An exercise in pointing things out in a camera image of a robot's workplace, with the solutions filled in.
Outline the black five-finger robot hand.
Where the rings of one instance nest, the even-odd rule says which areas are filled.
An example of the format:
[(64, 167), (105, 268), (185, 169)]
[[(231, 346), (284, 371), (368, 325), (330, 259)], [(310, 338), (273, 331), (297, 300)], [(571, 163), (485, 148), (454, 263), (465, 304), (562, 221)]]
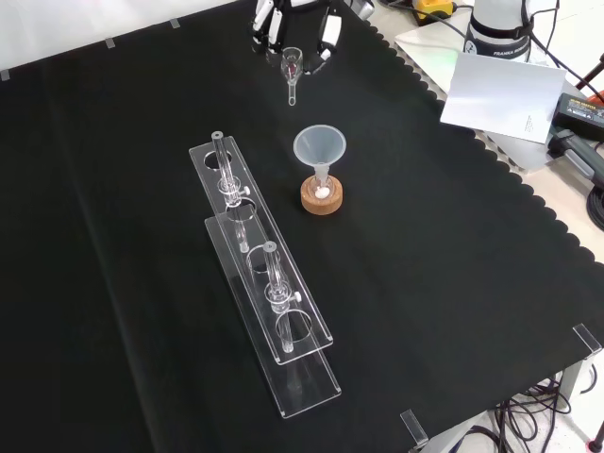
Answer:
[(285, 54), (291, 25), (316, 33), (316, 47), (304, 58), (303, 73), (307, 76), (319, 72), (336, 54), (343, 29), (342, 9), (339, 1), (260, 0), (249, 23), (251, 47), (254, 53), (264, 54), (270, 63)]

